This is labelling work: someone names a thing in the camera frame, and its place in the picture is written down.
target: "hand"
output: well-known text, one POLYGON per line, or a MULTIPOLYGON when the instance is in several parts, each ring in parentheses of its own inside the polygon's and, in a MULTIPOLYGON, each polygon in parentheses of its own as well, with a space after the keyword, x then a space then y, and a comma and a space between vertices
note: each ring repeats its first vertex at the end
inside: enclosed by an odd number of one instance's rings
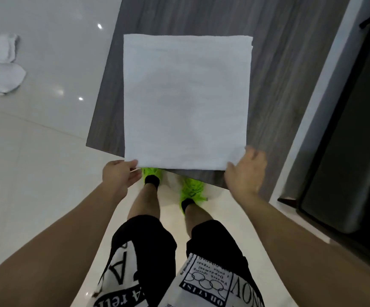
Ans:
POLYGON ((141 170, 131 170, 136 168, 138 160, 125 162, 123 160, 114 160, 107 163, 103 169, 102 186, 113 200, 120 202, 127 196, 128 188, 141 179, 141 170))
POLYGON ((266 153, 247 146, 245 155, 235 166, 231 162, 225 171, 225 181, 233 198, 241 204, 249 196, 257 196, 267 165, 266 153))

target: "forearm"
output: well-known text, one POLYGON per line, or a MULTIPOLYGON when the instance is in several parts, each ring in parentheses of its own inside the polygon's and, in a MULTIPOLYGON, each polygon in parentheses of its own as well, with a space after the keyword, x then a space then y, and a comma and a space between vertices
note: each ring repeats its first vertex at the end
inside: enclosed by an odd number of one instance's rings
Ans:
POLYGON ((69 306, 119 200, 100 185, 0 265, 0 305, 69 306))
POLYGON ((258 196, 240 205, 300 307, 370 306, 370 275, 363 269, 258 196))

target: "glossy floor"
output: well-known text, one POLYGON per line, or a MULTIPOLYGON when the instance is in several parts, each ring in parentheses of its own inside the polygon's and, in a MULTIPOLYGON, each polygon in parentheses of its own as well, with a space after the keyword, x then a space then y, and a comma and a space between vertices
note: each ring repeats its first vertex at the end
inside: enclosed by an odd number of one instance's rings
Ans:
MULTIPOLYGON (((75 207, 115 156, 85 146, 121 0, 0 0, 0 34, 20 36, 16 62, 28 72, 0 97, 0 263, 75 207)), ((140 183, 117 207, 73 305, 85 306, 126 220, 140 183)), ((267 306, 295 306, 254 228, 228 191, 206 209, 228 228, 248 258, 267 306)), ((159 189, 161 220, 175 237, 177 267, 188 240, 179 195, 159 189)))

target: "interlocking rings graphic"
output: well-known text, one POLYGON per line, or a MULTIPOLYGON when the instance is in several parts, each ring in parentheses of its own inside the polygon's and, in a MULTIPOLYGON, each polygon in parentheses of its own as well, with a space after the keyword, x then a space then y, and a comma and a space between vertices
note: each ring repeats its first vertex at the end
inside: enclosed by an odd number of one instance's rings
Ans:
POLYGON ((222 297, 223 299, 226 299, 226 290, 224 289, 223 287, 223 284, 220 283, 218 280, 215 280, 215 279, 212 279, 212 280, 208 280, 205 278, 205 275, 201 274, 201 273, 198 273, 198 272, 189 272, 187 273, 184 281, 198 281, 200 287, 204 290, 216 290, 218 291, 218 294, 220 295, 220 297, 222 297))

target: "neon green shoe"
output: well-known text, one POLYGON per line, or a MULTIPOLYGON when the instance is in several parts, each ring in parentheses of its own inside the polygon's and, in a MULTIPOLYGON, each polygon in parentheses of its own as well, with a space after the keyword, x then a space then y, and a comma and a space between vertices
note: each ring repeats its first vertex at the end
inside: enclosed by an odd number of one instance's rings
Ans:
POLYGON ((162 170, 159 168, 142 168, 142 177, 144 178, 144 182, 148 175, 155 175, 160 182, 162 180, 162 170))
POLYGON ((197 205, 200 205, 203 201, 207 201, 206 197, 202 196, 205 184, 201 181, 194 180, 191 178, 184 178, 184 185, 182 187, 181 199, 179 206, 181 211, 185 214, 182 209, 182 201, 187 198, 192 199, 197 205))

